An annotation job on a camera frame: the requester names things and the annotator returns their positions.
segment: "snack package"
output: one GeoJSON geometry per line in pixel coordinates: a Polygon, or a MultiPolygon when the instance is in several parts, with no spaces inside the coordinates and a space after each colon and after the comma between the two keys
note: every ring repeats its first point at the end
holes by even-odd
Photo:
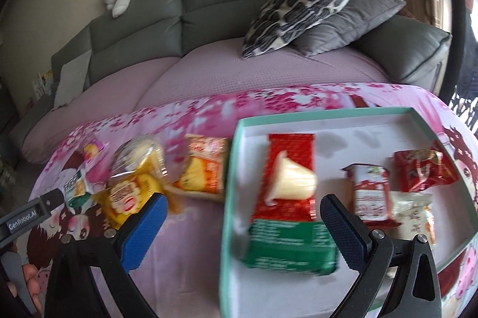
{"type": "Polygon", "coordinates": [[[162,183],[152,175],[142,173],[93,194],[93,199],[101,206],[111,227],[119,229],[130,215],[141,210],[154,193],[164,194],[162,183]]]}
{"type": "Polygon", "coordinates": [[[393,216],[401,225],[393,231],[398,239],[413,239],[423,233],[433,249],[436,244],[432,194],[392,191],[390,198],[393,216]]]}
{"type": "Polygon", "coordinates": [[[359,216],[371,229],[389,229],[400,225],[392,216],[389,172],[384,167],[352,164],[343,170],[353,190],[351,213],[359,216]]]}
{"type": "Polygon", "coordinates": [[[453,162],[437,141],[429,149],[397,151],[393,159],[403,192],[423,191],[458,181],[453,162]]]}
{"type": "Polygon", "coordinates": [[[266,204],[276,205],[274,199],[305,200],[314,196],[316,190],[315,172],[289,159],[286,151],[280,151],[274,162],[266,204]]]}
{"type": "Polygon", "coordinates": [[[118,148],[113,156],[108,184],[114,186],[130,175],[143,173],[150,173],[162,182],[167,175],[163,147],[150,135],[131,139],[118,148]]]}
{"type": "Polygon", "coordinates": [[[81,153],[85,158],[86,170],[91,170],[104,156],[108,143],[103,143],[95,136],[88,137],[81,146],[81,153]]]}
{"type": "Polygon", "coordinates": [[[314,194],[307,199],[275,199],[274,204],[267,201],[271,186],[274,184],[272,173],[279,153],[285,151],[291,161],[312,170],[314,168],[313,146],[314,135],[310,133],[269,134],[269,155],[259,198],[252,216],[253,220],[310,222],[316,219],[314,194]]]}
{"type": "Polygon", "coordinates": [[[181,178],[167,190],[184,196],[224,200],[228,139],[187,134],[188,159],[181,178]]]}
{"type": "Polygon", "coordinates": [[[82,207],[93,194],[93,185],[87,179],[83,155],[75,151],[56,177],[52,188],[59,188],[65,202],[73,209],[82,207]]]}
{"type": "Polygon", "coordinates": [[[249,234],[249,250],[243,259],[249,268],[320,275],[337,268],[338,248],[322,222],[255,219],[249,234]]]}

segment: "patterned pillow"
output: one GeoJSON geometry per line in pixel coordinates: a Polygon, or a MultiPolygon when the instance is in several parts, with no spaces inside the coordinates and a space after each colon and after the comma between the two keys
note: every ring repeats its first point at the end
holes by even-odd
{"type": "Polygon", "coordinates": [[[242,56],[260,55],[292,42],[339,12],[349,0],[269,0],[247,32],[242,56]]]}

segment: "pink blanket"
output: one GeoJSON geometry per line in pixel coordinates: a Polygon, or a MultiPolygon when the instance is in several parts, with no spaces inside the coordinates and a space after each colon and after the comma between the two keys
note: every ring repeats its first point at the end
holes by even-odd
{"type": "MultiPolygon", "coordinates": [[[[468,128],[436,96],[415,86],[349,83],[317,84],[216,95],[83,125],[73,131],[56,150],[37,180],[31,198],[48,191],[65,162],[82,140],[94,133],[108,143],[108,154],[94,169],[97,179],[108,176],[112,153],[125,141],[152,133],[162,142],[167,166],[177,176],[185,156],[185,134],[232,137],[238,120],[259,115],[307,110],[411,106],[437,133],[454,155],[478,208],[478,141],[468,128]]],[[[131,272],[133,280],[160,317],[219,317],[218,274],[223,207],[220,204],[186,199],[185,211],[168,216],[142,265],[131,272]]],[[[89,203],[81,214],[67,208],[56,212],[29,235],[18,241],[24,261],[41,268],[39,279],[46,292],[51,260],[63,234],[75,238],[100,235],[103,222],[98,206],[89,203]]],[[[444,315],[457,317],[477,288],[478,239],[443,272],[440,286],[444,315]]],[[[106,284],[96,273],[99,289],[113,317],[119,317],[106,284]]]]}

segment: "pink sofa cover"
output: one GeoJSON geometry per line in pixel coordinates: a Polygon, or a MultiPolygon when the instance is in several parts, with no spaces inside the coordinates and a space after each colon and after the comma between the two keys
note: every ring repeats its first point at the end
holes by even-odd
{"type": "Polygon", "coordinates": [[[137,109],[233,93],[329,82],[389,83],[382,68],[366,55],[344,47],[307,58],[284,47],[241,58],[244,38],[203,45],[172,66],[140,99],[137,109]]]}
{"type": "Polygon", "coordinates": [[[44,116],[25,139],[23,155],[32,163],[45,163],[79,125],[131,113],[150,86],[179,60],[179,57],[153,59],[103,78],[68,106],[44,116]]]}
{"type": "Polygon", "coordinates": [[[79,125],[134,110],[213,94],[328,82],[389,82],[378,64],[344,47],[306,58],[284,47],[248,60],[243,38],[199,47],[182,59],[135,64],[107,76],[68,106],[50,111],[25,139],[28,161],[44,163],[79,125]]]}

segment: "yellow snack package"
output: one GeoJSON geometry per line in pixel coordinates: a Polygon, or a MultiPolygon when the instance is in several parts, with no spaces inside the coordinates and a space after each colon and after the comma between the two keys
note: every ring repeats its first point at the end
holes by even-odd
{"type": "Polygon", "coordinates": [[[173,193],[224,200],[228,139],[187,134],[188,160],[181,178],[166,189],[173,193]]]}
{"type": "Polygon", "coordinates": [[[163,147],[150,135],[131,139],[117,149],[108,183],[112,186],[132,174],[143,173],[150,173],[162,182],[167,175],[163,147]]]}
{"type": "MultiPolygon", "coordinates": [[[[138,213],[154,193],[165,194],[161,181],[148,173],[129,176],[99,193],[93,199],[101,206],[111,227],[119,229],[128,217],[138,213]]],[[[168,198],[168,212],[178,212],[179,207],[168,198]]]]}

